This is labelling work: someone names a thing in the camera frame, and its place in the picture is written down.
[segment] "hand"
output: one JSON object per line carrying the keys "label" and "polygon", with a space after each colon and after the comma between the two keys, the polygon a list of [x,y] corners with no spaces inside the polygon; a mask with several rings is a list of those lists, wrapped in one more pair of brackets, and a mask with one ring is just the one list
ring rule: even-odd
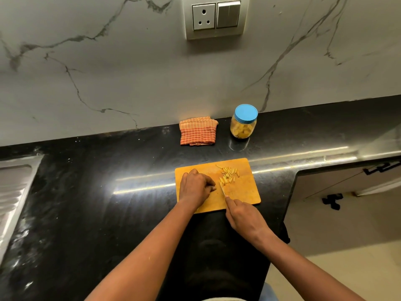
{"label": "hand", "polygon": [[181,180],[179,202],[190,203],[195,212],[209,197],[210,192],[216,190],[215,185],[211,177],[199,173],[197,169],[185,172]]}
{"label": "hand", "polygon": [[226,197],[226,217],[231,227],[256,249],[262,251],[263,241],[275,234],[266,224],[258,209],[239,199]]}

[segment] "person's left hand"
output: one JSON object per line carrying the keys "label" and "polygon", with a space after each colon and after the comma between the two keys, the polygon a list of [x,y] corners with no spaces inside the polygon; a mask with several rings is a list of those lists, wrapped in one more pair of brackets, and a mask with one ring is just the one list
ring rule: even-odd
{"label": "person's left hand", "polygon": [[210,192],[216,190],[215,185],[211,177],[199,173],[197,169],[185,172],[181,180],[179,202],[189,203],[195,212],[209,197]]}

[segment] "countertop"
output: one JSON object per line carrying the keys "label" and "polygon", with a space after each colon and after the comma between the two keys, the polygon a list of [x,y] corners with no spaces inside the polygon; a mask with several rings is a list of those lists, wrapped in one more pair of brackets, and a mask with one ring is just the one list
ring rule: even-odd
{"label": "countertop", "polygon": [[[178,124],[0,148],[44,154],[0,270],[2,300],[83,300],[176,203],[174,169],[248,158],[278,233],[297,174],[401,155],[401,96],[261,113],[248,141],[218,119],[216,144],[180,146]],[[258,300],[268,260],[225,212],[194,215],[159,300]]]}

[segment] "stainless steel sink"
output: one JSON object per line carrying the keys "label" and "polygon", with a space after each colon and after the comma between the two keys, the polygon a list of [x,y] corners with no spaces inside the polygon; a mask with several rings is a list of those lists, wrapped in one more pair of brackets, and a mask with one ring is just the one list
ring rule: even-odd
{"label": "stainless steel sink", "polygon": [[0,264],[42,157],[0,161]]}

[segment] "marble wall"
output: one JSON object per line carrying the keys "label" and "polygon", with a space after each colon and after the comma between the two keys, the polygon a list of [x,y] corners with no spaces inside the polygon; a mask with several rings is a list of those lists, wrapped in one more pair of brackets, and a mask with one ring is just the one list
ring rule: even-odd
{"label": "marble wall", "polygon": [[1,0],[0,145],[401,92],[401,0],[250,0],[186,41],[182,0]]}

